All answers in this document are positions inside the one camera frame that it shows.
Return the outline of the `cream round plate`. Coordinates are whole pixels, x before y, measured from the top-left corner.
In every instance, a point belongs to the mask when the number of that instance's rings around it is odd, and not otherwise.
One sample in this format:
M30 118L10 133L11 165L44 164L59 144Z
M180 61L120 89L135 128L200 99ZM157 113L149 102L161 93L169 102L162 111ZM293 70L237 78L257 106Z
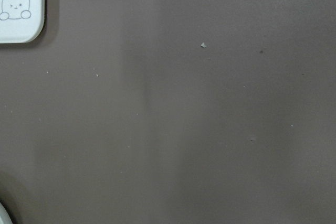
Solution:
M13 224L9 214L2 204L0 204L0 224Z

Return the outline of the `cream rectangular tray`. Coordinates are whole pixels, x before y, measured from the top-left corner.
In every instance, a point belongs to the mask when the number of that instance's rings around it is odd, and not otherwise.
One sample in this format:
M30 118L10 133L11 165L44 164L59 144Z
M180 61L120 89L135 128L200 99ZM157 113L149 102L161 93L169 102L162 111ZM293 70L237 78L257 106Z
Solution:
M45 21L45 0L1 0L1 44L36 39Z

